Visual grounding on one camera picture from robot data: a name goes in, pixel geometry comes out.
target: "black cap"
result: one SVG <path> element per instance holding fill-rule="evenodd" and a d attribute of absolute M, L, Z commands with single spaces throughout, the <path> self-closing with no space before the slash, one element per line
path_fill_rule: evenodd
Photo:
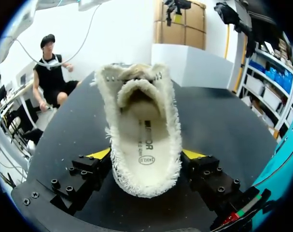
<path fill-rule="evenodd" d="M 54 42 L 55 43 L 55 36 L 52 34 L 49 34 L 47 36 L 44 36 L 41 40 L 40 47 L 43 48 L 47 43 Z"/>

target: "fuzzy white slipper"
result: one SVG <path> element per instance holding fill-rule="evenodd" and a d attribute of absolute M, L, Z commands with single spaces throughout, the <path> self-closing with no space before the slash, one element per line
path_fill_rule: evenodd
<path fill-rule="evenodd" d="M 164 65 L 104 66 L 94 82 L 104 100 L 113 176 L 127 193 L 152 198 L 180 175 L 181 126 Z"/>

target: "desk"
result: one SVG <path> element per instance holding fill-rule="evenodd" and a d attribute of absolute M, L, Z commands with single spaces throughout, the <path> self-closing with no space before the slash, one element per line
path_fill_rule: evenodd
<path fill-rule="evenodd" d="M 68 97 L 50 121 L 28 171 L 27 181 L 50 188 L 71 160 L 109 146 L 103 100 L 90 75 Z M 263 122 L 228 90 L 174 85 L 183 148 L 214 155 L 228 175 L 250 187 L 271 158 L 276 141 Z M 118 231 L 172 231 L 197 228 L 209 231 L 216 218 L 199 194 L 191 192 L 183 175 L 167 193 L 152 198 L 133 197 L 121 190 L 111 172 L 100 192 L 94 192 L 75 217 Z"/>
<path fill-rule="evenodd" d="M 23 96 L 23 95 L 24 95 L 24 94 L 25 94 L 30 88 L 32 88 L 33 83 L 34 83 L 34 80 L 32 79 L 32 80 L 30 80 L 29 82 L 27 82 L 27 83 L 25 84 L 25 87 L 24 87 L 24 88 L 21 88 L 21 89 L 19 89 L 18 91 L 13 92 L 13 94 L 9 95 L 9 96 L 7 97 L 7 100 L 5 101 L 5 104 L 3 104 L 2 106 L 0 106 L 0 112 L 1 112 L 4 108 L 6 108 L 7 105 L 11 104 L 11 103 L 14 102 L 17 98 L 19 98 L 19 99 L 21 100 L 21 103 L 22 103 L 22 105 L 23 105 L 23 107 L 24 107 L 24 110 L 25 110 L 25 112 L 26 112 L 26 114 L 27 114 L 27 116 L 28 116 L 28 118 L 29 118 L 31 124 L 33 125 L 34 128 L 37 128 L 36 124 L 34 123 L 34 121 L 32 120 L 32 118 L 31 118 L 31 116 L 30 116 L 30 113 L 29 113 L 28 108 L 27 108 L 27 106 L 26 106 L 26 104 L 25 104 L 25 99 L 24 99 L 24 96 Z"/>

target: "yellow pipe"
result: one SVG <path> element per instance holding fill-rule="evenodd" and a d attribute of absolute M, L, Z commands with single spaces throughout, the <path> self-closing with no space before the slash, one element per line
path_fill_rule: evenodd
<path fill-rule="evenodd" d="M 244 38 L 243 56 L 242 56 L 242 62 L 241 62 L 241 65 L 245 65 L 244 61 L 245 61 L 245 54 L 246 54 L 247 36 L 246 36 L 246 35 L 244 35 L 244 36 L 245 36 L 245 38 Z M 242 70 L 243 70 L 243 68 L 240 67 L 240 68 L 239 68 L 239 72 L 238 72 L 237 82 L 235 83 L 234 90 L 233 90 L 233 92 L 235 92 L 235 93 L 237 92 L 237 87 L 238 87 L 239 82 L 240 82 L 240 80 L 241 80 Z"/>
<path fill-rule="evenodd" d="M 227 59 L 227 55 L 228 55 L 229 38 L 230 38 L 230 24 L 228 24 L 227 40 L 226 40 L 226 44 L 225 44 L 225 52 L 224 52 L 225 59 Z"/>

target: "white earphone cable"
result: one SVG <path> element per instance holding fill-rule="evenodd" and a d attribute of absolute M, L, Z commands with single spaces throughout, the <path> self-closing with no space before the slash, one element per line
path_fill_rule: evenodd
<path fill-rule="evenodd" d="M 97 11 L 97 9 L 101 6 L 101 4 L 100 5 L 98 5 L 98 7 L 94 10 L 94 13 L 93 13 L 93 15 L 92 15 L 92 18 L 91 18 L 91 20 L 90 20 L 90 24 L 89 24 L 89 27 L 88 27 L 88 30 L 87 30 L 87 33 L 86 33 L 86 36 L 85 36 L 85 38 L 84 38 L 84 41 L 83 41 L 83 43 L 82 43 L 82 45 L 80 46 L 80 48 L 78 49 L 78 51 L 71 57 L 71 58 L 69 58 L 68 60 L 66 60 L 66 61 L 64 61 L 64 62 L 61 62 L 61 63 L 58 63 L 58 64 L 52 64 L 52 65 L 50 65 L 50 64 L 44 64 L 44 63 L 41 63 L 41 62 L 38 62 L 38 61 L 36 61 L 29 53 L 28 53 L 28 51 L 24 48 L 24 46 L 22 45 L 22 43 L 18 40 L 18 39 L 15 39 L 15 41 L 17 41 L 21 46 L 22 46 L 22 48 L 23 48 L 23 50 L 26 52 L 26 54 L 34 61 L 34 62 L 36 62 L 37 64 L 39 64 L 39 65 L 41 65 L 41 66 L 44 66 L 44 67 L 58 67 L 58 66 L 61 66 L 61 65 L 63 65 L 63 64 L 65 64 L 65 63 L 67 63 L 67 62 L 69 62 L 70 60 L 72 60 L 79 52 L 80 52 L 80 50 L 82 49 L 82 47 L 84 46 L 84 43 L 85 43 L 85 41 L 86 41 L 86 39 L 87 39 L 87 37 L 88 37 L 88 34 L 89 34 L 89 31 L 90 31 L 90 28 L 91 28 L 91 26 L 92 26 L 92 22 L 93 22 L 93 18 L 94 18 L 94 16 L 95 16 L 95 13 L 96 13 L 96 11 Z"/>

